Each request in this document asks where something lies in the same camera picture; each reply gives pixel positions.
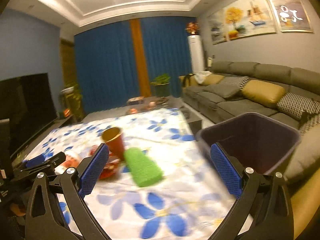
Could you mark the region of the red white plastic bag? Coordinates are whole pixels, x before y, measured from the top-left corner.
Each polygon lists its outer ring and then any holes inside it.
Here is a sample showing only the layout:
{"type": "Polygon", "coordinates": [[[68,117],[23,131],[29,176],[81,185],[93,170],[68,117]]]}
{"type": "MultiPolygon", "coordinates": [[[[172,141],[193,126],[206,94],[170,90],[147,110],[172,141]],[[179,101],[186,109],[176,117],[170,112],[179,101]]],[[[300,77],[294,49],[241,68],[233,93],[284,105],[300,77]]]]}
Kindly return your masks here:
{"type": "Polygon", "coordinates": [[[112,176],[115,176],[120,167],[120,159],[114,155],[112,152],[109,152],[109,157],[106,165],[104,166],[103,171],[101,172],[99,179],[107,179],[112,176]]]}

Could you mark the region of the green foam net sleeve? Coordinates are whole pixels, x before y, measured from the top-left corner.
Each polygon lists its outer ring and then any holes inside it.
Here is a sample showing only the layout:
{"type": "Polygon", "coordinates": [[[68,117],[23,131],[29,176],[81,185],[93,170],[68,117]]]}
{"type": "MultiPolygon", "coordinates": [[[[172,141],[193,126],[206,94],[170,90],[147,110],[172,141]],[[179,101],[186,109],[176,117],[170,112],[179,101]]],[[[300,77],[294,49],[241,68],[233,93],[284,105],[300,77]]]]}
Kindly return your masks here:
{"type": "Polygon", "coordinates": [[[124,152],[125,172],[129,172],[138,187],[147,187],[163,179],[161,168],[140,148],[132,147],[124,152]]]}

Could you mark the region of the dark purple trash bin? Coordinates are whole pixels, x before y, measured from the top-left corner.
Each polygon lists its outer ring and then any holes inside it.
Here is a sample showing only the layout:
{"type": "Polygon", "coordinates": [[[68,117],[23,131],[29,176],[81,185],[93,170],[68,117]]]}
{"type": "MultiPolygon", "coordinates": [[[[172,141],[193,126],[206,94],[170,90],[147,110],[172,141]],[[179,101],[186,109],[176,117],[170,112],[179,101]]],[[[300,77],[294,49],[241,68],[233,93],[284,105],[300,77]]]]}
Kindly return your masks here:
{"type": "Polygon", "coordinates": [[[249,112],[198,131],[196,140],[207,158],[211,145],[218,142],[243,167],[271,175],[285,172],[301,137],[284,123],[249,112]]]}

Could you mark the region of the orange glowing box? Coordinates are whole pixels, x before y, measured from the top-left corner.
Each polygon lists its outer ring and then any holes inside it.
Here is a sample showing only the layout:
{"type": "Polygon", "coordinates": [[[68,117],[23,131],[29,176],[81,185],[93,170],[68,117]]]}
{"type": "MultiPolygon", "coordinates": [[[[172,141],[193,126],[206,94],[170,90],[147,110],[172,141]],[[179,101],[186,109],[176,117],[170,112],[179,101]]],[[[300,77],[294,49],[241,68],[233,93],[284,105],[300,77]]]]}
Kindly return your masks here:
{"type": "Polygon", "coordinates": [[[63,116],[64,118],[67,118],[71,115],[71,110],[66,108],[64,111],[63,111],[63,116]]]}

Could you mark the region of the near beige cushion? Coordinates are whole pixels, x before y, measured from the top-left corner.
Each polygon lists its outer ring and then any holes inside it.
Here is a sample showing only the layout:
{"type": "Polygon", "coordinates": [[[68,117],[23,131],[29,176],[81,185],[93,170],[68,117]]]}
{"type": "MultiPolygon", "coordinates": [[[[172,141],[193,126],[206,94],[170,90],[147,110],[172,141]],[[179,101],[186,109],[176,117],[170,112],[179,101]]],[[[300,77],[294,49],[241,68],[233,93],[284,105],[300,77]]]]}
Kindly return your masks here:
{"type": "Polygon", "coordinates": [[[319,125],[306,132],[284,172],[288,184],[308,178],[319,168],[319,125]]]}

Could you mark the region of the plant on tall stand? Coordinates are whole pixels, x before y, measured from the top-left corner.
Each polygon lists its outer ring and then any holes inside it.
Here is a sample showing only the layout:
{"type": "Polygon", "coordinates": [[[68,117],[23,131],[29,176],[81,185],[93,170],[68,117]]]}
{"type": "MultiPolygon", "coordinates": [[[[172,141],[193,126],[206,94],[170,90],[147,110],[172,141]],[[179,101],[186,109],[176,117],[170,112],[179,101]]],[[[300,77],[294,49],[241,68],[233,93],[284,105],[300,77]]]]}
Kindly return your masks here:
{"type": "Polygon", "coordinates": [[[80,85],[77,82],[71,82],[65,85],[65,88],[59,93],[59,101],[63,111],[68,108],[71,115],[74,115],[76,122],[81,122],[85,117],[85,111],[82,104],[82,94],[80,85]]]}

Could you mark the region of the mustard yellow cushion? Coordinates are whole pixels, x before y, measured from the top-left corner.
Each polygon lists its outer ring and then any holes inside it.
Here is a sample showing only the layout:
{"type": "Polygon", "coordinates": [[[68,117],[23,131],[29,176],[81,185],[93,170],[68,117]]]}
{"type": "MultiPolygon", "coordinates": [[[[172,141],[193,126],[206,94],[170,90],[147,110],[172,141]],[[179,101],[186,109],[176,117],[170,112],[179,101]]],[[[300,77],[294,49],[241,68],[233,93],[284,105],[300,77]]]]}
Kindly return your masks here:
{"type": "Polygon", "coordinates": [[[248,100],[265,107],[276,108],[278,101],[286,94],[286,90],[273,83],[250,80],[243,88],[242,94],[248,100]]]}
{"type": "Polygon", "coordinates": [[[223,75],[218,74],[210,74],[204,78],[202,83],[203,86],[215,85],[223,80],[225,77],[223,75]]]}

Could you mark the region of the blue window curtain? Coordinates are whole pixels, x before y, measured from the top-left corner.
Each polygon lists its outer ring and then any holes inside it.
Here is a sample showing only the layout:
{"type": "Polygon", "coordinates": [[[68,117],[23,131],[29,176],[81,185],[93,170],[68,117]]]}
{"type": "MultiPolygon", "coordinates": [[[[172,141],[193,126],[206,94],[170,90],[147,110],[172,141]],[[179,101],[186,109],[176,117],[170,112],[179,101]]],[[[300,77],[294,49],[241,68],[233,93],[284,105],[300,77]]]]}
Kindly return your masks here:
{"type": "MultiPolygon", "coordinates": [[[[191,73],[186,26],[194,17],[140,19],[149,81],[170,76],[170,93],[181,96],[179,77],[191,73]]],[[[78,83],[86,113],[124,106],[140,96],[129,21],[103,25],[75,36],[78,83]]]]}

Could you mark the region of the far patterned cushion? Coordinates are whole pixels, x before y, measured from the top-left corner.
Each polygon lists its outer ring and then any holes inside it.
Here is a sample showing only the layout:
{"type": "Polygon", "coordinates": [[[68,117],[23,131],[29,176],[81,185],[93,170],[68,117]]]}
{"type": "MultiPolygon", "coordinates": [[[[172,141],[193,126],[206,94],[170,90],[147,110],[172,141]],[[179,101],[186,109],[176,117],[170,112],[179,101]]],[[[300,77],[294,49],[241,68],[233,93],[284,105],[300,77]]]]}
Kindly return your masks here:
{"type": "Polygon", "coordinates": [[[250,81],[250,78],[248,76],[227,76],[224,77],[219,84],[221,85],[227,85],[227,86],[235,86],[238,87],[240,90],[243,90],[245,85],[250,81]]]}

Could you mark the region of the orange curtain strip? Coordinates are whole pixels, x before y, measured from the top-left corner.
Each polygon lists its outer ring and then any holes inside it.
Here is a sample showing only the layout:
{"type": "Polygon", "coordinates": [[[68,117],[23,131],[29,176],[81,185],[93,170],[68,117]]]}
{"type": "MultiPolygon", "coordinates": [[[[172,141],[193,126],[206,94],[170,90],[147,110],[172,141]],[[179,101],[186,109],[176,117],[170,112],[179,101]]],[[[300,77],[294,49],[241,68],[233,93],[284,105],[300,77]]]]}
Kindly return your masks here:
{"type": "Polygon", "coordinates": [[[151,97],[151,88],[148,75],[148,67],[146,63],[144,42],[142,29],[140,25],[140,19],[129,20],[132,44],[135,54],[137,77],[139,82],[140,95],[145,98],[151,97]]]}

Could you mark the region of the green potted plant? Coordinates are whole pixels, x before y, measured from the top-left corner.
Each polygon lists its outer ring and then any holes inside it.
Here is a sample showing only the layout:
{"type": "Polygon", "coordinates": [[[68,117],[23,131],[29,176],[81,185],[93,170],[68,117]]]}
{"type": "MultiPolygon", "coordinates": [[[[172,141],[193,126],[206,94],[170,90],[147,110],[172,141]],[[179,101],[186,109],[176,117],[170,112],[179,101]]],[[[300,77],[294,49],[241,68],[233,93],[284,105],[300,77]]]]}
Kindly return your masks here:
{"type": "Polygon", "coordinates": [[[170,95],[170,76],[167,73],[155,77],[151,81],[151,85],[154,87],[158,98],[170,95]]]}

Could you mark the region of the white standing air conditioner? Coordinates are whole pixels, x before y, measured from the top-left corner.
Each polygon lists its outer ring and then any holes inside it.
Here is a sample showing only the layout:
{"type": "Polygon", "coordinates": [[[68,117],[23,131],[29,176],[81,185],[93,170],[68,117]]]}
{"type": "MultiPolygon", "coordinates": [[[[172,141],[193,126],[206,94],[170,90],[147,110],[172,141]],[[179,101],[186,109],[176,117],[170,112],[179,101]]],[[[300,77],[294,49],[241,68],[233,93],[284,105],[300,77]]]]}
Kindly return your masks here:
{"type": "Polygon", "coordinates": [[[188,43],[193,73],[204,71],[204,53],[200,35],[188,36],[188,43]]]}

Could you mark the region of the left landscape painting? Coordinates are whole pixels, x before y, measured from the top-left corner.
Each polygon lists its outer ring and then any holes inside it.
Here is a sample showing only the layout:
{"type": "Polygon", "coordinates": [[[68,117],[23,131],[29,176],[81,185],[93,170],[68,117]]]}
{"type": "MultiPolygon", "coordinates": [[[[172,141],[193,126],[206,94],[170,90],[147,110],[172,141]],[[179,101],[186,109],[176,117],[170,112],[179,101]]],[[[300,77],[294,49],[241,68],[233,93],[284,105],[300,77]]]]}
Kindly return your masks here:
{"type": "Polygon", "coordinates": [[[213,45],[227,41],[224,9],[220,9],[209,15],[208,24],[213,45]]]}

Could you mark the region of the right abstract painting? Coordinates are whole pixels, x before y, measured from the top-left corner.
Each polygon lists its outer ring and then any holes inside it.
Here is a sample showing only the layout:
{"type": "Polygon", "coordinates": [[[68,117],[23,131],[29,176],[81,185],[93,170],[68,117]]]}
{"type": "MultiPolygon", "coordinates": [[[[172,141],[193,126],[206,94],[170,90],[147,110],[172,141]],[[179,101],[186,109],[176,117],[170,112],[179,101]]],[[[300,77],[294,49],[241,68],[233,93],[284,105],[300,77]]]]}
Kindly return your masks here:
{"type": "Polygon", "coordinates": [[[269,2],[280,32],[313,33],[309,16],[301,0],[269,0],[269,2]]]}

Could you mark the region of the red gold flower ornament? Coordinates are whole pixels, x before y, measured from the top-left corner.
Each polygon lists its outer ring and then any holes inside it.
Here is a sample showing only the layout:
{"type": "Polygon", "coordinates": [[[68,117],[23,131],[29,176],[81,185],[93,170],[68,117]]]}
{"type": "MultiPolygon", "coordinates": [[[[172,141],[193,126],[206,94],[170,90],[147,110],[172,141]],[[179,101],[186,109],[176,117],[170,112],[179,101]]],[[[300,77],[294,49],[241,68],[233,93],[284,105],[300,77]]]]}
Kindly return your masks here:
{"type": "Polygon", "coordinates": [[[186,26],[186,32],[190,35],[198,35],[199,34],[199,25],[197,22],[189,22],[186,26]]]}

